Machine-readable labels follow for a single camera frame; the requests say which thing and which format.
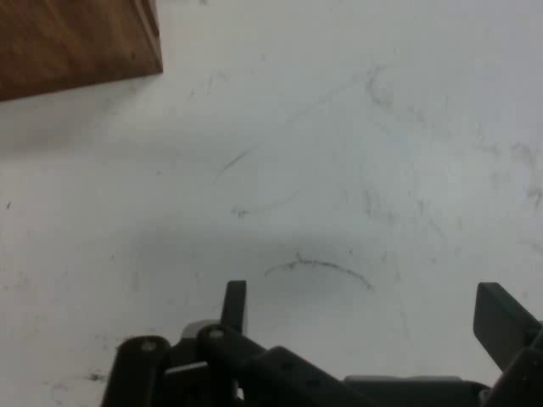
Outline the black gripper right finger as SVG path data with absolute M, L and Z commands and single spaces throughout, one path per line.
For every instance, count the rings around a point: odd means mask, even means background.
M 542 322 L 496 282 L 477 286 L 473 333 L 501 370 L 483 406 L 542 405 Z

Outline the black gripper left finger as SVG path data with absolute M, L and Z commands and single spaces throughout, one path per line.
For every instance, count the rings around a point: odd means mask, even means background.
M 171 345 L 133 337 L 117 349 L 103 406 L 358 406 L 361 396 L 285 348 L 243 333 L 247 284 L 226 286 L 221 318 Z

